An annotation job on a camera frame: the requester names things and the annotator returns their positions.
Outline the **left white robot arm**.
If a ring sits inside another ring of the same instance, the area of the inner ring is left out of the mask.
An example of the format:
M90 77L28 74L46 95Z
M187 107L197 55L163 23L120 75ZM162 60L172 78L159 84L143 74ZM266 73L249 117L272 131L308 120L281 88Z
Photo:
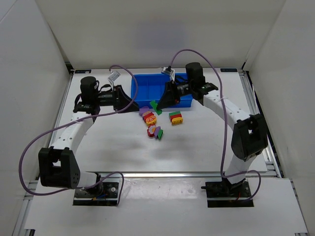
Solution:
M96 121L102 106L111 106L118 113L136 112L138 104L126 95L121 85L105 84L87 76L80 81L80 94L75 100L71 120L61 135L48 148L38 154L40 182L45 187L83 189L92 196L103 191L100 175L81 171L75 154L87 131Z

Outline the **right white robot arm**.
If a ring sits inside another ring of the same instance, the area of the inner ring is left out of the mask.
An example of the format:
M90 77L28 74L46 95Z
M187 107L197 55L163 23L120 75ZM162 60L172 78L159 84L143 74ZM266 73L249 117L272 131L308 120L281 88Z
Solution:
M168 66L162 69L170 80L160 98L157 109L175 106L181 97L191 95L204 107L217 114L223 121L225 129L232 129L231 149L233 157L228 168L221 170L223 184L236 188L244 182L253 160L268 146L267 124L261 114L252 115L237 107L225 98L222 88L207 82L203 68L198 62L186 65L187 79L178 83L174 70Z

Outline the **green 2x4 lego brick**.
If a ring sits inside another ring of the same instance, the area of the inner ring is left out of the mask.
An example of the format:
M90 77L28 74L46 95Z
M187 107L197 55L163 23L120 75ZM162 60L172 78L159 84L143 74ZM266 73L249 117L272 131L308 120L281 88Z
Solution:
M153 108L153 110L156 112L156 114L157 114L158 116L162 114L162 110L159 110L159 109L157 108L158 103L157 103L155 100L151 101L151 102L150 102L150 105L151 105L151 107Z

